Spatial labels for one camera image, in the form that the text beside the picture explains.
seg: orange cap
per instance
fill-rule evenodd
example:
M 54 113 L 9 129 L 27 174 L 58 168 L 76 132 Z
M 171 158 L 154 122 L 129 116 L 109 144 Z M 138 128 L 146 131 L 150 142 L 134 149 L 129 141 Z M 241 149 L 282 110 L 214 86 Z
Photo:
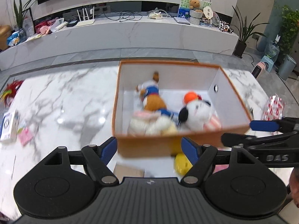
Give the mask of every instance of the orange cap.
M 184 103 L 187 104 L 195 99 L 201 100 L 201 96 L 198 95 L 196 92 L 188 92 L 184 96 Z

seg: painting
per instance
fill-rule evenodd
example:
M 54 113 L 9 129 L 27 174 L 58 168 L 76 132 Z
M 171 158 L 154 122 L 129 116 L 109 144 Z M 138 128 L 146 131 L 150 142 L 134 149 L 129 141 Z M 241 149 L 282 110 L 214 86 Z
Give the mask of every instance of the painting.
M 210 2 L 205 2 L 202 0 L 199 0 L 199 10 L 203 10 L 206 6 L 211 6 L 212 3 Z M 190 11 L 190 0 L 181 0 L 180 1 L 180 6 L 178 8 L 178 17 L 179 18 L 186 18 L 188 19 L 190 17 L 189 11 Z

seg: black cable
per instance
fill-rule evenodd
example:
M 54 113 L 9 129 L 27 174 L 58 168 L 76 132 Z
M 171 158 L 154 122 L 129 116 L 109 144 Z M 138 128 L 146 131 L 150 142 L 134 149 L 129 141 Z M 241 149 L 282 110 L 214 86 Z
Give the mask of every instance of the black cable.
M 138 16 L 140 16 L 140 18 L 139 19 L 135 19 L 135 14 L 137 14 Z M 104 16 L 107 19 L 109 19 L 109 20 L 120 21 L 120 22 L 127 21 L 127 20 L 139 21 L 140 19 L 142 19 L 142 15 L 141 14 L 139 14 L 138 12 L 132 12 L 132 11 L 129 11 L 129 10 L 124 10 L 124 11 L 120 12 L 118 19 L 111 19 L 111 18 L 109 18 L 109 17 L 106 16 L 106 13 L 104 13 Z
M 261 51 L 261 50 L 258 49 L 258 41 L 259 40 L 257 40 L 257 43 L 255 44 L 255 48 L 258 50 L 258 52 L 264 52 L 265 50 Z
M 247 53 L 243 53 L 243 54 L 245 54 L 245 55 L 249 55 L 249 56 L 251 56 L 251 58 L 253 59 L 252 55 L 247 54 Z M 254 63 L 254 62 L 255 62 L 255 60 L 253 59 L 253 62 L 251 62 L 251 64 Z

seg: white round container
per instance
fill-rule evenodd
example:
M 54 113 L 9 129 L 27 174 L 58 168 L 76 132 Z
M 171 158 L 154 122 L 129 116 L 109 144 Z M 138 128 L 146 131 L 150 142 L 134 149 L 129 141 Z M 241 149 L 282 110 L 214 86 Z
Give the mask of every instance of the white round container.
M 193 17 L 190 17 L 190 18 L 189 18 L 189 22 L 190 22 L 191 24 L 199 25 L 199 23 L 200 23 L 200 19 L 199 19 L 199 18 L 193 18 Z
M 196 12 L 194 10 L 190 10 L 190 16 L 193 18 L 201 18 L 203 13 Z

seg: plush dog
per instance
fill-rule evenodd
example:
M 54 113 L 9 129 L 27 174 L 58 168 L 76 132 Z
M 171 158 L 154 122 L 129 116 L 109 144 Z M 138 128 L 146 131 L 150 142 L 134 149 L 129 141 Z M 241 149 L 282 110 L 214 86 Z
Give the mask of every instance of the plush dog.
M 182 108 L 178 119 L 192 131 L 211 131 L 221 129 L 221 122 L 215 115 L 215 110 L 210 102 L 204 100 L 193 100 Z
M 159 96 L 159 73 L 154 72 L 152 80 L 146 81 L 137 86 L 137 92 L 140 93 L 140 98 L 143 102 L 143 109 L 146 111 L 157 111 L 166 109 L 166 104 Z
M 200 2 L 199 0 L 189 0 L 189 8 L 195 10 L 196 12 L 202 13 L 202 10 L 199 10 Z

